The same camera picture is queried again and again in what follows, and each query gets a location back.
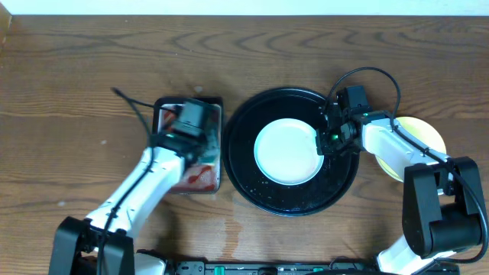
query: wooden table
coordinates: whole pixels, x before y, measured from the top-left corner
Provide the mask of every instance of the wooden table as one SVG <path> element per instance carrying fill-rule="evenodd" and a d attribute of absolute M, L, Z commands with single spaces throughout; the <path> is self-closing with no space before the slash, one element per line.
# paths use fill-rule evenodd
<path fill-rule="evenodd" d="M 489 196 L 489 21 L 414 17 L 14 17 L 0 57 L 0 272 L 46 273 L 53 233 L 83 218 L 138 162 L 144 132 L 110 92 L 220 95 L 225 114 L 277 86 L 326 93 L 359 66 L 392 73 L 400 115 L 433 125 L 448 153 L 479 165 Z M 359 73 L 371 104 L 392 109 L 384 76 Z M 401 234 L 402 183 L 373 156 L 333 207 L 302 218 L 257 209 L 225 172 L 215 195 L 167 196 L 138 248 L 208 260 L 369 257 Z M 476 251 L 468 252 L 464 257 Z M 462 267 L 489 273 L 489 257 Z"/>

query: white wall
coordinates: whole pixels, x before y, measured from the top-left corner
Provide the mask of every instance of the white wall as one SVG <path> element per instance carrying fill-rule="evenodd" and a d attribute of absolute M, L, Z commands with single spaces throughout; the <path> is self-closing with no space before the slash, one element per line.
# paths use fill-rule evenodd
<path fill-rule="evenodd" d="M 0 0 L 13 15 L 489 15 L 489 0 Z"/>

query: black plate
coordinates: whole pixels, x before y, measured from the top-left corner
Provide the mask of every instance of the black plate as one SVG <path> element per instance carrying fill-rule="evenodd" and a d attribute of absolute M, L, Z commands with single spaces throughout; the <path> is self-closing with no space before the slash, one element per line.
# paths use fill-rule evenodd
<path fill-rule="evenodd" d="M 247 100 L 225 127 L 222 157 L 235 188 L 257 207 L 278 215 L 309 215 L 340 199 L 353 182 L 357 154 L 325 157 L 321 170 L 308 182 L 284 186 L 268 179 L 254 160 L 254 142 L 263 127 L 281 118 L 295 118 L 317 129 L 325 119 L 319 106 L 325 97 L 312 90 L 277 88 Z"/>

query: yellow plate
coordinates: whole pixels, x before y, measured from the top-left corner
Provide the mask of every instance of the yellow plate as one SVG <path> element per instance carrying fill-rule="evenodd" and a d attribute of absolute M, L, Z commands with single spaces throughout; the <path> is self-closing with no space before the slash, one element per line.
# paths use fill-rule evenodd
<path fill-rule="evenodd" d="M 422 121 L 418 118 L 399 117 L 396 119 L 399 121 L 401 126 L 406 129 L 406 131 L 422 141 L 424 144 L 428 145 L 434 150 L 437 150 L 438 152 L 446 154 L 445 142 L 443 142 L 442 136 L 439 134 L 439 132 L 436 131 L 436 129 L 432 125 L 429 125 L 425 121 Z M 387 173 L 395 180 L 399 180 L 400 182 L 403 181 L 401 178 L 399 178 L 396 172 L 394 172 L 387 165 L 387 163 L 385 163 L 377 156 L 375 156 L 375 158 L 377 159 L 377 162 L 385 173 Z"/>

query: white circular disc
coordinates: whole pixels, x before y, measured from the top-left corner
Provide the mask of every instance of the white circular disc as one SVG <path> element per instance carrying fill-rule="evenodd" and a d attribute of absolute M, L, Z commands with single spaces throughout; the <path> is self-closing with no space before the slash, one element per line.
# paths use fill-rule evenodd
<path fill-rule="evenodd" d="M 270 180 L 287 186 L 311 180 L 324 156 L 316 151 L 316 131 L 298 119 L 282 118 L 261 129 L 254 142 L 254 160 Z"/>

